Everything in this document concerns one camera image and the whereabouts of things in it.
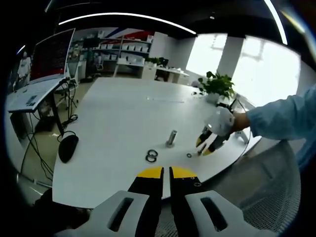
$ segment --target window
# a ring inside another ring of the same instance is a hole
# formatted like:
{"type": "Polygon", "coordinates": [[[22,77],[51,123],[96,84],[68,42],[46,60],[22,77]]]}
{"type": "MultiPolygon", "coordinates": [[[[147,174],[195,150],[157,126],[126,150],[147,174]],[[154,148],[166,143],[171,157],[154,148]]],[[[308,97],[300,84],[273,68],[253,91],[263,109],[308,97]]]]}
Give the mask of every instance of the window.
{"type": "Polygon", "coordinates": [[[280,44],[246,37],[233,75],[234,90],[255,106],[296,94],[300,55],[280,44]]]}
{"type": "Polygon", "coordinates": [[[216,72],[226,43],[227,34],[206,34],[196,38],[186,69],[205,76],[216,72]]]}

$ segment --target computer mouse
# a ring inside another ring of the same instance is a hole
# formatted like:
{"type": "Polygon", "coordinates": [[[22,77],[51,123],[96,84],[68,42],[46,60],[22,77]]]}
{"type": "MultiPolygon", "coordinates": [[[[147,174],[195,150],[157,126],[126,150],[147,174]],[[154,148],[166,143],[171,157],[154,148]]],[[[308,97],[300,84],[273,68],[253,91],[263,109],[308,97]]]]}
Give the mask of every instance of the computer mouse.
{"type": "Polygon", "coordinates": [[[63,163],[67,163],[73,156],[79,138],[76,135],[65,137],[59,144],[58,154],[63,163]]]}

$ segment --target hand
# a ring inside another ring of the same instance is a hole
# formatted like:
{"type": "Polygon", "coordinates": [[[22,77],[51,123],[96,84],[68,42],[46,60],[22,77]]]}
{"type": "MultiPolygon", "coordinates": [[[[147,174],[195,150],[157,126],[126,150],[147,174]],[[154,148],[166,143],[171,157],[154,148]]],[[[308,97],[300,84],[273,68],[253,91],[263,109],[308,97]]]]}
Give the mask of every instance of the hand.
{"type": "Polygon", "coordinates": [[[250,126],[250,121],[246,115],[246,113],[234,113],[235,122],[232,127],[231,133],[244,130],[245,128],[250,126]]]}

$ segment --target rubber ring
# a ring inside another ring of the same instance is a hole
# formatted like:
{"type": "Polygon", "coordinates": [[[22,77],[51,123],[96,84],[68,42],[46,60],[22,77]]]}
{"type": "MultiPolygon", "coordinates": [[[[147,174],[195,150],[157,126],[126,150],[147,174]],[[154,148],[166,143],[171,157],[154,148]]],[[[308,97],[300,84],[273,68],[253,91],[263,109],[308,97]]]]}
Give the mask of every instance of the rubber ring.
{"type": "Polygon", "coordinates": [[[151,157],[150,155],[147,155],[145,159],[146,159],[146,161],[148,161],[149,163],[154,163],[154,162],[156,162],[156,160],[157,160],[156,157],[151,157]]]}
{"type": "Polygon", "coordinates": [[[158,152],[156,152],[155,150],[151,149],[151,150],[147,151],[147,155],[149,155],[150,157],[157,157],[158,156],[158,152]]]}

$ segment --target white table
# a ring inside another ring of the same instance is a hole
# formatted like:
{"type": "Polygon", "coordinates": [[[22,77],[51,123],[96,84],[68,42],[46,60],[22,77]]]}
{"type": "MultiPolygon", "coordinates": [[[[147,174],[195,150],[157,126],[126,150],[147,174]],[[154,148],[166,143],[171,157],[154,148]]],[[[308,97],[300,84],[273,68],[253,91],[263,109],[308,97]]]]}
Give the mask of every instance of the white table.
{"type": "Polygon", "coordinates": [[[171,68],[167,69],[163,67],[151,67],[148,65],[136,64],[136,63],[130,63],[130,62],[118,62],[113,73],[114,78],[117,76],[120,65],[134,66],[134,67],[141,68],[141,73],[140,73],[141,79],[155,80],[156,71],[160,70],[160,71],[169,72],[168,82],[181,83],[180,81],[182,79],[183,81],[186,81],[186,83],[183,82],[182,84],[187,84],[189,82],[189,75],[179,70],[175,70],[171,68]]]}
{"type": "MultiPolygon", "coordinates": [[[[97,79],[76,110],[78,120],[66,129],[77,134],[79,143],[67,164],[57,155],[53,201],[95,208],[115,192],[128,190],[138,173],[153,166],[165,168],[163,197],[167,198],[170,166],[189,168],[202,182],[230,166],[245,148],[235,136],[211,155],[186,156],[197,151],[204,120],[215,108],[192,95],[196,90],[160,81],[97,79]],[[178,131],[175,146],[166,148],[172,130],[178,131]],[[145,161],[149,149],[159,153],[156,163],[145,161]]],[[[251,138],[247,150],[259,140],[251,138]]]]}

